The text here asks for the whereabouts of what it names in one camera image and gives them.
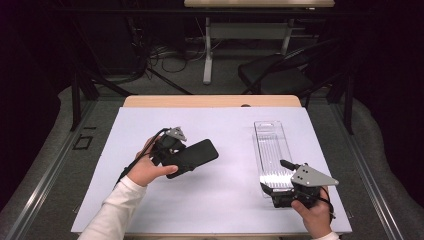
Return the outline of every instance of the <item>white table surface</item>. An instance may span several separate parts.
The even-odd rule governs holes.
[[[117,178],[145,141],[162,128],[180,126],[187,146],[210,139],[219,157],[193,172],[152,182],[129,225],[139,236],[262,236],[306,234],[291,208],[273,207],[264,198],[253,147],[255,121],[282,123],[294,163],[307,162],[330,175],[304,108],[121,108],[90,187],[72,227],[82,232],[111,193]],[[337,218],[332,229],[352,229],[336,187],[330,196]]]

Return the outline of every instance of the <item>black phone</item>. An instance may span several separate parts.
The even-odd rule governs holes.
[[[169,158],[162,161],[162,165],[178,166],[177,172],[166,175],[167,178],[171,179],[185,172],[193,171],[196,167],[217,159],[218,156],[219,154],[211,140],[205,139],[172,154]]]

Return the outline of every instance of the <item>desk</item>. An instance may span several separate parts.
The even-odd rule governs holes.
[[[189,107],[183,107],[184,101]],[[267,102],[286,107],[266,107]],[[115,120],[72,232],[81,232],[100,209],[113,189],[114,176],[119,176],[144,144],[139,139],[147,139],[163,127],[181,126],[187,146],[209,138],[220,156],[193,172],[172,180],[160,177],[149,184],[128,235],[307,234],[293,209],[275,209],[271,199],[263,196],[252,141],[254,121],[279,120],[285,127],[293,162],[309,162],[330,174],[307,112],[299,106],[294,96],[129,97]],[[296,149],[302,144],[308,148]],[[334,231],[351,232],[335,187],[330,187],[330,196],[337,214]]]
[[[185,0],[186,7],[193,8],[327,8],[333,7],[333,0]],[[211,38],[226,39],[283,39],[281,54],[286,54],[293,27],[293,19],[287,23],[211,23],[206,17],[206,60],[203,83],[212,81]]]

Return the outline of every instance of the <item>black cable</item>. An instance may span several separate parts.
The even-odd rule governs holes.
[[[149,141],[149,143],[146,145],[146,147],[143,148],[143,150],[141,151],[141,153],[134,159],[134,161],[132,161],[132,163],[130,163],[130,165],[128,165],[128,167],[124,168],[124,171],[122,171],[121,175],[118,178],[118,181],[115,183],[118,184],[119,181],[121,181],[121,179],[123,177],[125,177],[125,175],[127,175],[131,169],[137,164],[137,162],[144,156],[146,156],[146,151],[147,149],[149,149],[149,147],[155,142],[156,138],[163,132],[168,131],[170,128],[163,128],[162,130],[160,130],[159,132],[156,133],[156,135],[154,137],[152,137]]]
[[[325,198],[322,198],[322,197],[313,196],[313,195],[310,195],[310,194],[307,194],[307,193],[304,193],[304,192],[300,192],[300,191],[298,191],[297,193],[327,203],[328,207],[330,208],[330,223],[331,223],[333,221],[333,219],[336,218],[336,216],[334,214],[334,207],[333,207],[333,204],[330,202],[330,195],[328,194],[328,191],[325,190],[325,188],[323,188],[323,187],[321,187],[321,189],[324,190],[324,192],[327,194],[328,200],[325,199]]]
[[[184,65],[180,68],[180,69],[177,69],[177,70],[167,70],[166,68],[165,68],[165,60],[166,59],[168,59],[168,58],[163,58],[162,59],[162,63],[161,63],[161,67],[162,67],[162,69],[165,71],[165,72],[167,72],[167,73],[178,73],[178,72],[182,72],[186,67],[187,67],[187,59],[185,59],[185,58],[183,58],[183,57],[181,57],[180,59],[182,60],[182,61],[184,61]]]

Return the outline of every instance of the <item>transparent box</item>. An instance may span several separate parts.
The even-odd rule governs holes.
[[[255,122],[253,141],[259,181],[274,188],[274,191],[287,191],[293,188],[291,177],[293,171],[284,168],[280,160],[293,163],[287,145],[284,130],[279,121]]]

